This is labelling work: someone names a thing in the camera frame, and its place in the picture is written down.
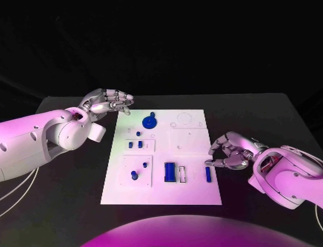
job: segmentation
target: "table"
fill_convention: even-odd
[[[48,97],[38,113],[76,106],[81,97]],[[211,141],[232,130],[271,147],[290,145],[323,159],[323,151],[284,94],[137,96],[131,109],[203,109]],[[0,246],[79,246],[115,227],[163,215],[208,215],[266,226],[323,246],[315,206],[290,210],[248,184],[253,168],[218,168],[222,206],[100,205],[117,113],[98,122],[107,133],[101,143],[85,144],[42,166],[29,193],[0,218]],[[215,158],[224,158],[222,152]],[[25,176],[0,183],[0,197]],[[0,213],[22,189],[0,203]],[[323,224],[323,211],[319,210]]]

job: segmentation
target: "blue rectangular block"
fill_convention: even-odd
[[[208,183],[211,183],[211,170],[208,166],[206,166],[206,180],[208,180]]]
[[[166,167],[165,182],[176,182],[176,178],[175,178],[175,163],[165,163],[165,167]]]

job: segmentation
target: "robotic hand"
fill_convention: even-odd
[[[130,115],[133,95],[97,89],[78,107],[0,123],[0,181],[9,180],[75,150],[87,138],[101,142],[105,128],[95,124],[111,111]]]
[[[241,170],[253,161],[254,174],[248,183],[261,193],[290,209],[296,209],[305,200],[323,208],[323,161],[319,158],[290,146],[268,148],[235,132],[218,138],[209,155],[221,146],[228,158],[206,160],[208,166]]]

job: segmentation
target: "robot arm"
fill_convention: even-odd
[[[75,150],[87,138],[100,142],[105,128],[94,122],[108,111],[130,114],[133,96],[117,90],[91,92],[78,107],[0,123],[0,181],[40,167]]]
[[[323,161],[319,158],[289,146],[268,148],[235,132],[228,132],[215,141],[211,155],[221,146],[228,158],[206,160],[208,166],[238,170],[253,161],[254,174],[248,183],[261,193],[290,209],[296,209],[305,200],[323,208]]]

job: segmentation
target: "blue object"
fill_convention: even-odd
[[[131,179],[137,180],[139,179],[139,174],[136,173],[136,171],[133,171],[130,174],[131,174]]]
[[[211,183],[211,170],[208,166],[206,166],[206,180],[208,180],[208,183]]]
[[[175,163],[165,163],[165,167],[166,167],[165,182],[176,182],[176,178],[175,178]]]
[[[156,127],[156,114],[153,112],[150,113],[150,116],[144,117],[141,124],[146,129],[153,129]]]

